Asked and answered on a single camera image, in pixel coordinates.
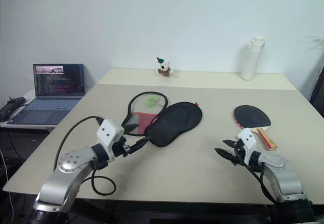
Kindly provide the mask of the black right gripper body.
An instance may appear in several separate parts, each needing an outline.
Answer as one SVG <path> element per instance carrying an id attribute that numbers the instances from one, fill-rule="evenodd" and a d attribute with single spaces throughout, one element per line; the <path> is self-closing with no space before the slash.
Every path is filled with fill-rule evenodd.
<path id="1" fill-rule="evenodd" d="M 234 152 L 236 157 L 239 160 L 240 165 L 248 165 L 249 159 L 247 157 L 247 152 L 245 150 L 245 145 L 242 140 L 238 140 L 234 143 Z"/>

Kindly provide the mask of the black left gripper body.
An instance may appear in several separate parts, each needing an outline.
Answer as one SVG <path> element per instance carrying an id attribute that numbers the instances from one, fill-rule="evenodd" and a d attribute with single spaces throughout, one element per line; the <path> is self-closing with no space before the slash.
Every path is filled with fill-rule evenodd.
<path id="1" fill-rule="evenodd" d="M 115 158 L 119 156 L 126 157 L 129 154 L 130 147 L 126 144 L 126 138 L 121 137 L 117 142 L 113 143 L 112 151 Z"/>

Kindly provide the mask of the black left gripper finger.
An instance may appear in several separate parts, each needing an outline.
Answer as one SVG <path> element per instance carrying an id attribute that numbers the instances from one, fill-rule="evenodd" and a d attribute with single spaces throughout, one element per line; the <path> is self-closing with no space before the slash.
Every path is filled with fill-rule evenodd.
<path id="1" fill-rule="evenodd" d="M 124 134 L 130 136 L 137 136 L 137 133 L 132 133 L 139 125 L 138 124 L 128 124 L 124 125 Z"/>
<path id="2" fill-rule="evenodd" d="M 135 153 L 136 151 L 141 149 L 149 140 L 150 140 L 150 137 L 145 137 L 145 138 L 142 138 L 142 139 L 136 141 L 136 143 L 134 145 L 130 146 L 130 150 L 128 151 L 128 154 Z"/>

